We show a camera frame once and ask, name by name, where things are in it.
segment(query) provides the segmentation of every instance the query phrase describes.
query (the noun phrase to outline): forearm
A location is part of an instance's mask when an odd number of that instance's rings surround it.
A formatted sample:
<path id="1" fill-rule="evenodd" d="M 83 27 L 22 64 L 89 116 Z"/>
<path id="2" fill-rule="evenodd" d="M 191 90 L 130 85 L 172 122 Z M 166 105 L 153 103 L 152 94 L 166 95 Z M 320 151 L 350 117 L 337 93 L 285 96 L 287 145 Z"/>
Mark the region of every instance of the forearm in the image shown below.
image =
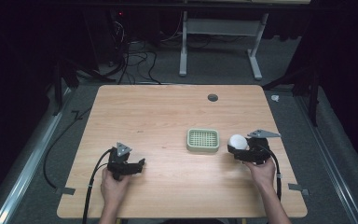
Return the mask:
<path id="1" fill-rule="evenodd" d="M 274 188 L 258 188 L 263 199 L 264 209 L 267 214 L 268 223 L 291 223 L 279 201 Z"/>
<path id="2" fill-rule="evenodd" d="M 101 214 L 100 224 L 115 224 L 117 219 L 117 209 L 115 205 L 105 205 Z"/>

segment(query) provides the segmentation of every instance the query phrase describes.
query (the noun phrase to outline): hand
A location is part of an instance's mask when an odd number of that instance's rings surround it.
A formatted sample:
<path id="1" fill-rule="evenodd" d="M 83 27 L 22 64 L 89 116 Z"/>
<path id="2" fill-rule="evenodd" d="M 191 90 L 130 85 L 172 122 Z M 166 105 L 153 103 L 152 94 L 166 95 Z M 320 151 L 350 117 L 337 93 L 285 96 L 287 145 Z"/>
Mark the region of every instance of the hand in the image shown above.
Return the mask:
<path id="1" fill-rule="evenodd" d="M 272 158 L 269 158 L 264 164 L 254 165 L 252 162 L 245 161 L 244 164 L 249 167 L 252 173 L 252 179 L 260 191 L 263 200 L 264 209 L 267 214 L 268 223 L 283 224 L 291 223 L 286 215 L 281 202 L 279 201 L 274 189 L 275 164 Z"/>
<path id="2" fill-rule="evenodd" d="M 113 178 L 112 172 L 107 168 L 103 169 L 101 194 L 103 195 L 104 206 L 100 223 L 116 223 L 117 211 L 123 202 L 130 180 L 131 175 L 124 175 L 121 181 L 117 181 Z"/>
<path id="3" fill-rule="evenodd" d="M 245 161 L 244 164 L 251 170 L 252 179 L 259 189 L 263 187 L 273 188 L 275 164 L 272 158 L 267 159 L 265 163 L 259 165 L 248 161 Z"/>
<path id="4" fill-rule="evenodd" d="M 121 181 L 113 178 L 112 172 L 107 168 L 103 169 L 103 181 L 101 183 L 101 193 L 103 195 L 104 205 L 120 206 L 127 192 L 127 188 L 131 179 L 131 175 L 124 175 Z"/>

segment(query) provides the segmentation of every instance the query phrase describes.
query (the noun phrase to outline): black cable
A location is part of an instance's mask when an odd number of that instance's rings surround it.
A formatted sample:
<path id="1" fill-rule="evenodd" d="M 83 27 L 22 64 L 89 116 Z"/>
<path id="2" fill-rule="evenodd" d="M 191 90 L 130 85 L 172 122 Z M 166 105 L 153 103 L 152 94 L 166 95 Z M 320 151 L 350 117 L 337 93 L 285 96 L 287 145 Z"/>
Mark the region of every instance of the black cable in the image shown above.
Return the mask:
<path id="1" fill-rule="evenodd" d="M 153 58 L 153 63 L 152 63 L 152 65 L 150 66 L 150 68 L 149 68 L 148 71 L 147 71 L 148 77 L 144 77 L 144 76 L 141 74 L 141 72 L 139 71 L 139 65 L 140 65 L 141 63 L 145 63 L 145 62 L 147 61 L 148 53 L 153 54 L 154 58 Z M 138 74 L 139 74 L 142 78 L 148 79 L 148 80 L 152 80 L 152 81 L 158 83 L 159 85 L 161 85 L 161 82 L 159 82 L 158 80 L 154 79 L 154 78 L 152 77 L 152 75 L 151 75 L 151 72 L 152 72 L 154 66 L 156 65 L 156 60 L 157 60 L 157 53 L 156 53 L 156 52 L 154 52 L 154 51 L 138 51 L 138 52 L 136 52 L 136 51 L 135 51 L 135 52 L 131 52 L 130 55 L 131 55 L 131 57 L 139 57 L 139 58 L 142 59 L 140 62 L 136 63 L 136 65 L 138 65 L 138 67 L 137 67 Z"/>
<path id="2" fill-rule="evenodd" d="M 53 184 L 49 179 L 48 179 L 48 174 L 46 172 L 46 164 L 48 161 L 48 154 L 50 153 L 50 151 L 54 148 L 54 146 L 57 144 L 58 140 L 60 140 L 60 138 L 80 119 L 82 119 L 82 117 L 91 110 L 91 107 L 88 108 L 87 110 L 85 110 L 82 114 L 80 114 L 80 116 L 78 116 L 77 118 L 75 118 L 74 121 L 72 121 L 71 124 L 69 124 L 65 130 L 63 130 L 63 132 L 54 140 L 54 142 L 51 144 L 51 146 L 48 148 L 48 151 L 46 152 L 46 156 L 45 159 L 43 161 L 43 176 L 45 177 L 46 181 L 48 182 L 48 184 L 55 189 L 55 191 L 57 190 L 57 186 L 55 184 Z"/>
<path id="3" fill-rule="evenodd" d="M 281 175 L 281 170 L 279 168 L 278 159 L 275 156 L 275 154 L 271 151 L 271 149 L 266 149 L 265 147 L 262 147 L 260 145 L 257 145 L 257 146 L 266 150 L 269 153 L 269 155 L 271 155 L 272 159 L 275 161 L 275 165 L 277 167 L 277 196 L 280 201 L 281 197 L 282 197 L 282 181 L 281 181 L 282 175 Z"/>
<path id="4" fill-rule="evenodd" d="M 161 45 L 169 46 L 169 47 L 181 46 L 182 45 L 182 39 L 178 39 L 178 37 L 180 37 L 180 36 L 177 36 L 176 38 L 172 38 L 172 39 L 169 39 L 169 40 L 165 40 L 164 42 L 161 42 Z"/>
<path id="5" fill-rule="evenodd" d="M 225 40 L 223 38 L 216 38 L 216 36 L 220 36 L 220 35 L 211 35 L 211 39 L 214 41 L 219 41 L 219 42 L 223 42 L 223 43 L 233 43 L 233 42 L 237 42 L 241 39 L 244 39 L 246 37 L 246 35 L 236 35 L 234 36 L 233 39 L 230 40 Z"/>
<path id="6" fill-rule="evenodd" d="M 136 80 L 135 80 L 135 77 L 133 76 L 133 74 L 126 72 L 126 75 L 127 75 L 127 80 L 129 81 L 130 85 L 135 85 Z"/>
<path id="7" fill-rule="evenodd" d="M 91 197 L 92 184 L 94 183 L 94 176 L 97 173 L 98 169 L 100 169 L 102 166 L 105 165 L 103 164 L 100 166 L 101 160 L 106 156 L 106 154 L 110 153 L 111 151 L 112 149 L 108 149 L 104 152 L 104 154 L 101 156 L 101 158 L 98 160 L 97 164 L 95 165 L 94 171 L 92 172 L 91 178 L 89 179 L 89 188 L 87 189 L 86 202 L 84 204 L 83 224 L 87 223 L 87 213 L 89 212 L 90 197 Z"/>
<path id="8" fill-rule="evenodd" d="M 124 67 L 123 67 L 123 70 L 122 70 L 123 72 L 121 73 L 120 79 L 119 79 L 118 82 L 117 82 L 118 85 L 120 85 L 121 80 L 123 79 L 123 76 L 124 76 L 124 74 L 126 73 L 127 67 L 128 67 L 128 65 L 129 65 L 129 58 L 130 58 L 129 50 L 130 50 L 130 45 L 126 45 L 126 46 L 127 46 L 127 47 L 126 47 L 127 56 L 126 56 L 125 58 L 123 57 L 123 61 L 124 61 L 125 63 L 124 63 Z"/>
<path id="9" fill-rule="evenodd" d="M 120 70 L 122 70 L 124 67 L 125 67 L 125 59 L 124 57 L 120 60 L 120 62 L 118 63 L 117 67 L 115 69 L 113 69 L 112 71 L 104 74 L 104 75 L 101 75 L 103 77 L 110 77 L 114 74 L 117 74 Z"/>
<path id="10" fill-rule="evenodd" d="M 202 46 L 199 46 L 199 47 L 193 47 L 187 42 L 187 46 L 192 49 L 203 49 L 206 46 L 208 46 L 212 40 L 210 35 L 190 35 L 189 39 L 190 39 L 190 37 L 193 38 L 196 42 L 206 41 Z"/>
<path id="11" fill-rule="evenodd" d="M 139 61 L 138 63 L 129 64 L 128 66 L 139 66 L 140 63 L 146 61 L 146 59 L 147 59 L 147 54 L 146 54 L 144 57 L 141 56 L 141 55 L 136 55 L 136 54 L 137 54 L 137 52 L 135 52 L 135 53 L 130 53 L 130 56 L 131 56 L 131 57 L 141 58 L 141 61 Z"/>

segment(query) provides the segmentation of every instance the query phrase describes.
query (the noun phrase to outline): dark background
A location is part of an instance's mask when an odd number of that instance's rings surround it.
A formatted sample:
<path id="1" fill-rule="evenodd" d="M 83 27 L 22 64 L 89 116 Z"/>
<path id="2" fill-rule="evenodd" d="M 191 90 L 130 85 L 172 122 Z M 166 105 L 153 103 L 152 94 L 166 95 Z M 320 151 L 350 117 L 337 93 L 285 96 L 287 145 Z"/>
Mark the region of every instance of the dark background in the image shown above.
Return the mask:
<path id="1" fill-rule="evenodd" d="M 320 2 L 345 10 L 317 16 L 271 13 L 264 38 L 279 35 L 284 41 L 303 35 L 287 73 L 316 64 L 321 86 L 358 152 L 358 1 Z M 127 13 L 132 34 L 155 45 L 159 30 L 174 32 L 179 16 L 156 10 Z M 97 64 L 80 11 L 0 2 L 0 184 L 52 104 L 46 92 L 59 54 L 91 69 Z"/>

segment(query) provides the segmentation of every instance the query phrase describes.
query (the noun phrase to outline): human hand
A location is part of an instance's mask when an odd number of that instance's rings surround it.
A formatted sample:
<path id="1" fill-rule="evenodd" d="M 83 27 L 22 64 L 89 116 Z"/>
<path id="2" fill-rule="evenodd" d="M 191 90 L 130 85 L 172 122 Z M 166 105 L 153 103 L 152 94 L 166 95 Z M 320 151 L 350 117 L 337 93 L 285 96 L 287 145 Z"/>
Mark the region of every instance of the human hand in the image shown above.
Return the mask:
<path id="1" fill-rule="evenodd" d="M 263 164 L 255 165 L 249 161 L 244 161 L 243 164 L 251 170 L 252 179 L 259 189 L 273 188 L 275 164 L 272 161 L 272 158 L 267 159 Z"/>
<path id="2" fill-rule="evenodd" d="M 103 195 L 104 206 L 112 209 L 118 209 L 121 205 L 124 195 L 131 179 L 131 175 L 124 175 L 121 181 L 113 178 L 112 172 L 107 168 L 103 169 L 103 181 L 101 183 L 101 193 Z"/>

